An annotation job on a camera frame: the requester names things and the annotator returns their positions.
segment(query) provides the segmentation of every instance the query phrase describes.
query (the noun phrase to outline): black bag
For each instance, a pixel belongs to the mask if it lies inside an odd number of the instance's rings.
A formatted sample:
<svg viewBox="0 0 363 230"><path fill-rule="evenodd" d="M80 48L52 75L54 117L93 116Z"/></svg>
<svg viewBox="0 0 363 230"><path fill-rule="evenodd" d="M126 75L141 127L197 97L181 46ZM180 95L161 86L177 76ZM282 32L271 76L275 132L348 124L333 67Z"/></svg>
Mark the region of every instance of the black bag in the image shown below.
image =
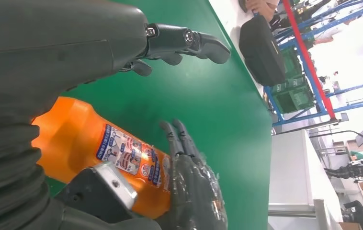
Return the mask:
<svg viewBox="0 0 363 230"><path fill-rule="evenodd" d="M263 86L284 83L283 58L263 16L256 16L242 25L239 49L256 82Z"/></svg>

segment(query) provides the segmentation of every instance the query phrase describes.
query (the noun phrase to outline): orange plastic container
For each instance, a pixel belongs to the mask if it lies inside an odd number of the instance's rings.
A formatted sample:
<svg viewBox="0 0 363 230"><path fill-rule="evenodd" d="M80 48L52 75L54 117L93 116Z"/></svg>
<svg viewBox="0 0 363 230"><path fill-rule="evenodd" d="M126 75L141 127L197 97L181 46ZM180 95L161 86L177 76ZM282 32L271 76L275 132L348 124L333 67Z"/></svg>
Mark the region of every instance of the orange plastic container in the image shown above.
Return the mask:
<svg viewBox="0 0 363 230"><path fill-rule="evenodd" d="M68 183L86 167L113 161L138 192L134 212L154 219L169 209L170 157L100 117L90 104L59 97L33 124L40 135L32 145L42 150L38 164L47 176Z"/></svg>

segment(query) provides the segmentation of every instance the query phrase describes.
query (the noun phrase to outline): product label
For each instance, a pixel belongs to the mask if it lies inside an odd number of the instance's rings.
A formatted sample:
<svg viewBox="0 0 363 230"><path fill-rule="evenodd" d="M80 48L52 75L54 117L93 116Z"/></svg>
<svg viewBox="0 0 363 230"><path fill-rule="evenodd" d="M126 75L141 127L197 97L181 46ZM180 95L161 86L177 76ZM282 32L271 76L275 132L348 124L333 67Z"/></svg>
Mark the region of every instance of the product label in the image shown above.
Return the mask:
<svg viewBox="0 0 363 230"><path fill-rule="evenodd" d="M132 175L139 171L142 157L140 141L124 134L110 125L105 125L97 158L102 161L112 161L116 167Z"/></svg>
<svg viewBox="0 0 363 230"><path fill-rule="evenodd" d="M115 166L154 187L170 191L170 157L157 154L155 149L127 133L106 124L96 157L112 161Z"/></svg>

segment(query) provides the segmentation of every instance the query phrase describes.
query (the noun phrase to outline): black sleeve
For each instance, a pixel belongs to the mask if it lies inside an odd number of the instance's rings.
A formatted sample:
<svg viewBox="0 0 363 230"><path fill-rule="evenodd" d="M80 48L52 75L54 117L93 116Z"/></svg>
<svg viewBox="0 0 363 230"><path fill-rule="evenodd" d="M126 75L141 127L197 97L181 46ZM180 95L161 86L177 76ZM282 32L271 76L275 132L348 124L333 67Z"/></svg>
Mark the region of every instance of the black sleeve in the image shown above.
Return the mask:
<svg viewBox="0 0 363 230"><path fill-rule="evenodd" d="M103 0L0 0L0 229L57 230L75 220L49 198L31 121L61 92L139 55L146 23L139 9Z"/></svg>

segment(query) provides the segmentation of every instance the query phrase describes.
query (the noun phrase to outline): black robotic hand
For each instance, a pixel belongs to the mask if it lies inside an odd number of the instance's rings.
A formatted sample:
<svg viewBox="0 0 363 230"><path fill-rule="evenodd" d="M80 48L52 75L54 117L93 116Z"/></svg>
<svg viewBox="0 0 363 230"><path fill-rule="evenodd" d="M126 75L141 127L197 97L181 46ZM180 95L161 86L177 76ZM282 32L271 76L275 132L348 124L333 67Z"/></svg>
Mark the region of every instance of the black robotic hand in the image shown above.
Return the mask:
<svg viewBox="0 0 363 230"><path fill-rule="evenodd" d="M214 36L185 27L153 23L146 27L146 35L145 52L128 62L121 72L133 70L141 76L148 76L152 68L140 59L162 59L175 66L183 58L180 54L210 59L217 64L225 63L231 56L229 49Z"/></svg>
<svg viewBox="0 0 363 230"><path fill-rule="evenodd" d="M186 127L177 119L161 122L172 158L170 210L156 219L162 230L226 230L224 200L213 170L205 163Z"/></svg>

